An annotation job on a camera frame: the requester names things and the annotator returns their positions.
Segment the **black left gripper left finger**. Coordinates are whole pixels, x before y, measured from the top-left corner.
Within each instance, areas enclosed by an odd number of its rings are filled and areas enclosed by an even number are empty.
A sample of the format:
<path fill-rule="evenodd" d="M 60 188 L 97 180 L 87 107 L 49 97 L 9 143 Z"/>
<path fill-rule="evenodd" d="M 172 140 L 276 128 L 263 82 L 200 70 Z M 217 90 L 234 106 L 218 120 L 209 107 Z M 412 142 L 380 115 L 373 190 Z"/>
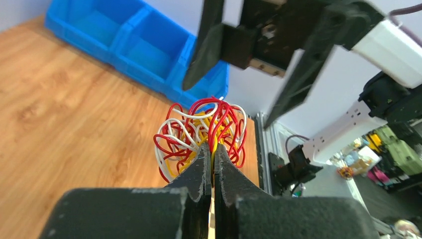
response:
<path fill-rule="evenodd" d="M 76 188 L 55 204 L 42 239 L 205 239 L 211 154 L 203 143 L 191 165 L 162 188 Z"/>

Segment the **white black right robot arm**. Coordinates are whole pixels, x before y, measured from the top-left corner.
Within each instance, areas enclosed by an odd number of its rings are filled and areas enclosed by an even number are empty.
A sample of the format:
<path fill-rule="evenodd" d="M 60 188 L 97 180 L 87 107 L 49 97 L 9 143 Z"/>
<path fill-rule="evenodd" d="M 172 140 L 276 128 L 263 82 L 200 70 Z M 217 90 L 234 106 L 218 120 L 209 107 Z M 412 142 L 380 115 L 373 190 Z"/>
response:
<path fill-rule="evenodd" d="M 280 75 L 301 49 L 264 128 L 305 101 L 333 47 L 380 69 L 344 115 L 289 152 L 289 163 L 270 178 L 280 190 L 314 179 L 327 159 L 357 137 L 422 114 L 422 41 L 397 19 L 421 11 L 421 4 L 383 14 L 365 0 L 246 0 L 237 27 L 222 22 L 223 7 L 222 0 L 203 2 L 182 89 L 192 88 L 220 60 Z"/>

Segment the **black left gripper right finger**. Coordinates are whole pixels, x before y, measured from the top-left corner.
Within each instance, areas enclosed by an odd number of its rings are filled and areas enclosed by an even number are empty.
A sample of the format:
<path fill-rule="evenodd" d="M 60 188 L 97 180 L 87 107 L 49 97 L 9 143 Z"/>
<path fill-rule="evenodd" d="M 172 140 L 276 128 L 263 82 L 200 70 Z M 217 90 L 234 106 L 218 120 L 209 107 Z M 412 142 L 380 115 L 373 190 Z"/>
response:
<path fill-rule="evenodd" d="M 218 239 L 377 239 L 367 210 L 351 198 L 275 197 L 253 184 L 219 145 L 214 158 Z"/>

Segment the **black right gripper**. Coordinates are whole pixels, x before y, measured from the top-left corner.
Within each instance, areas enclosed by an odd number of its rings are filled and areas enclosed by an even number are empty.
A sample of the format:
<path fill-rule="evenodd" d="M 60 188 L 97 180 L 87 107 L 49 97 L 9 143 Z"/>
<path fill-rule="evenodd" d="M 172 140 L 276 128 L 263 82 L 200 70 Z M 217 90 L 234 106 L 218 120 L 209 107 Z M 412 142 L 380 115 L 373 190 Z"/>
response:
<path fill-rule="evenodd" d="M 283 73 L 294 51 L 304 48 L 329 5 L 345 5 L 364 16 L 344 31 L 337 42 L 347 50 L 384 19 L 383 13 L 364 0 L 284 0 L 281 3 L 246 0 L 239 26 L 226 25 L 223 30 L 224 1 L 205 0 L 194 54 L 182 90 L 191 89 L 220 59 L 241 69 L 246 69 L 252 59 L 259 59 Z M 264 129 L 305 101 L 333 47 L 330 44 L 303 51 L 274 102 Z"/>

